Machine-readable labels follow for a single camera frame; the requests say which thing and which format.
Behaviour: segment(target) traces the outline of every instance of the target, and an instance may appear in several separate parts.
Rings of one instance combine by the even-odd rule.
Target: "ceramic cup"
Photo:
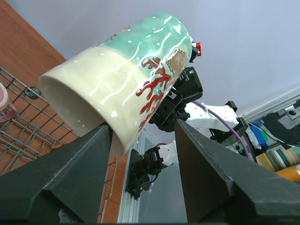
[[[17,109],[9,101],[6,88],[0,83],[0,123],[9,121],[17,116]]]
[[[192,53],[175,17],[147,16],[43,74],[40,87],[80,136],[106,121],[111,155],[123,156],[172,88]]]

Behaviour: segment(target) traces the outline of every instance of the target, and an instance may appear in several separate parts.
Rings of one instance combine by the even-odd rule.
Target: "metal dish rack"
[[[38,88],[28,88],[2,67],[0,82],[6,87],[10,102],[18,110],[16,118],[0,124],[0,176],[78,137],[41,97]],[[98,214],[100,223],[113,194],[117,163],[116,158],[110,158]]]

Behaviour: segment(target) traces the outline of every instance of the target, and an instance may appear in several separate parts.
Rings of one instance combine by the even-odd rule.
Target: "wooden floor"
[[[0,67],[3,67],[13,74],[25,85],[38,86],[38,78],[41,74],[64,61],[65,59],[4,0],[0,0]],[[10,84],[10,82],[3,77],[0,78],[0,82],[5,85]],[[11,90],[8,94],[11,101],[15,100],[14,105],[17,107],[18,112],[22,113],[22,118],[31,121],[34,126],[43,126],[42,131],[45,133],[52,132],[51,136],[53,138],[60,139],[63,137],[60,140],[62,143],[68,143],[76,138],[72,133],[68,133],[68,130],[59,126],[59,123],[63,121],[58,116],[54,116],[55,112],[50,107],[47,107],[45,102],[41,100],[32,101],[34,105],[43,109],[43,113],[40,113],[39,110],[32,105],[28,107],[29,103],[18,96],[18,92],[22,90],[14,89],[15,84],[22,86],[22,84],[18,82],[10,84]],[[59,123],[50,120],[49,116],[54,116]],[[33,155],[34,152],[31,149],[41,149],[43,154],[49,151],[51,145],[42,145],[43,141],[38,138],[40,135],[35,133],[35,138],[30,136],[32,132],[35,132],[33,126],[28,126],[24,129],[19,125],[11,124],[11,126],[7,125],[7,127],[5,133],[9,134],[9,136],[1,134],[1,138],[7,143],[12,142],[11,137],[17,138],[20,140],[20,143],[15,142],[14,145],[18,148],[25,148],[22,143],[27,142],[30,148],[25,148],[23,155]],[[117,221],[126,161],[127,156],[118,159],[115,184],[113,186],[112,196],[107,202],[103,222]],[[3,145],[0,146],[0,175],[4,170],[8,172],[27,162],[29,161],[11,153],[7,148],[4,148]],[[109,177],[112,176],[113,166],[114,165],[110,166]],[[104,198],[109,195],[110,185],[111,182],[106,184]]]

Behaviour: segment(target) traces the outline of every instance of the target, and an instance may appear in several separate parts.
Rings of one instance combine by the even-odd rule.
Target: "white wall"
[[[202,43],[200,101],[242,114],[300,86],[299,0],[7,0],[64,57],[165,11]]]

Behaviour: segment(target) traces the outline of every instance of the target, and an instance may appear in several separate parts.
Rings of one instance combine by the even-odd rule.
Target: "orange cylinder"
[[[299,182],[300,181],[300,164],[285,168],[283,170],[279,170],[276,173],[292,182]]]

